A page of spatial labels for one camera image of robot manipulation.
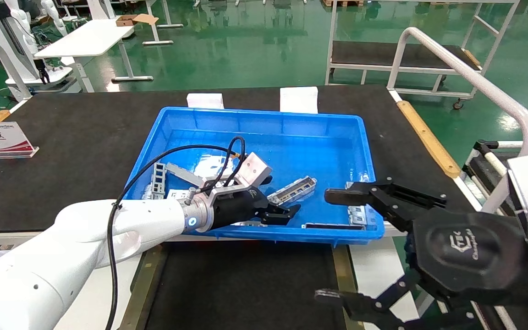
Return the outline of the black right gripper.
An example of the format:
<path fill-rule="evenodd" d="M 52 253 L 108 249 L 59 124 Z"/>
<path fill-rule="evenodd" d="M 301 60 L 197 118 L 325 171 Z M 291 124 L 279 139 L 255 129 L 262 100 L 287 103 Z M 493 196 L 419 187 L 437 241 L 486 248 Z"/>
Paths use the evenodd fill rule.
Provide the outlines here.
<path fill-rule="evenodd" d="M 500 291 L 519 276 L 528 245 L 519 222 L 488 213 L 427 211 L 415 220 L 400 202 L 422 209 L 446 208 L 446 195 L 435 196 L 394 181 L 354 182 L 327 189 L 332 205 L 370 205 L 400 232 L 412 232 L 417 265 L 429 278 L 456 293 Z M 316 290 L 316 301 L 344 308 L 352 321 L 380 330 L 458 330 L 475 323 L 475 314 L 454 309 L 435 317 L 402 321 L 391 307 L 420 283 L 419 274 L 404 274 L 377 298 L 348 291 Z"/>

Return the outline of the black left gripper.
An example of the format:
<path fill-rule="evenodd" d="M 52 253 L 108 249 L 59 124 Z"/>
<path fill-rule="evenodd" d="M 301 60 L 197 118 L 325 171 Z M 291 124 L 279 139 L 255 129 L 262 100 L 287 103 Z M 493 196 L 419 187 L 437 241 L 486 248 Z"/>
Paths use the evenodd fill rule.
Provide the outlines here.
<path fill-rule="evenodd" d="M 273 177 L 258 177 L 257 185 L 268 185 Z M 286 226 L 301 209 L 300 204 L 285 208 L 282 205 L 269 204 L 266 196 L 256 187 L 233 192 L 214 201 L 214 220 L 212 230 L 235 223 L 241 223 L 258 217 L 260 223 L 267 226 Z"/>

